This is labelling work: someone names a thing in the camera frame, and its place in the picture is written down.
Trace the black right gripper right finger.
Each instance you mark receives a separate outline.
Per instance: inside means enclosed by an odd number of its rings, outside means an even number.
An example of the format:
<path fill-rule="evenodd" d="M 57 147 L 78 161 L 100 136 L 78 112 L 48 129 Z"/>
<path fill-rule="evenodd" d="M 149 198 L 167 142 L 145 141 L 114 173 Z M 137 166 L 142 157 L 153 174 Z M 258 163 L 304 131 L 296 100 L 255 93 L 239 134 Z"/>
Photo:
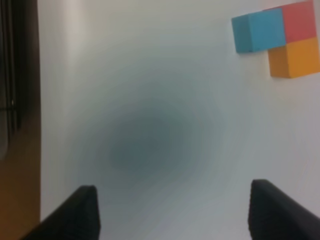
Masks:
<path fill-rule="evenodd" d="M 251 183 L 248 229 L 253 240 L 318 240 L 320 218 L 270 181 Z"/>

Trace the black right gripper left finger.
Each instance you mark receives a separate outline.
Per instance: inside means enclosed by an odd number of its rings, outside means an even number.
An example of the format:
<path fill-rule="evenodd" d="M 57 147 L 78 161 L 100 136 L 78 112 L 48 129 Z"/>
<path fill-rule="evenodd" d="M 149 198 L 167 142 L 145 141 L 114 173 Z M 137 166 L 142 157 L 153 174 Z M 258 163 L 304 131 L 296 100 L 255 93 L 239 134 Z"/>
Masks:
<path fill-rule="evenodd" d="M 100 232 L 97 188 L 93 185 L 83 185 L 23 238 L 25 240 L 98 240 Z"/>

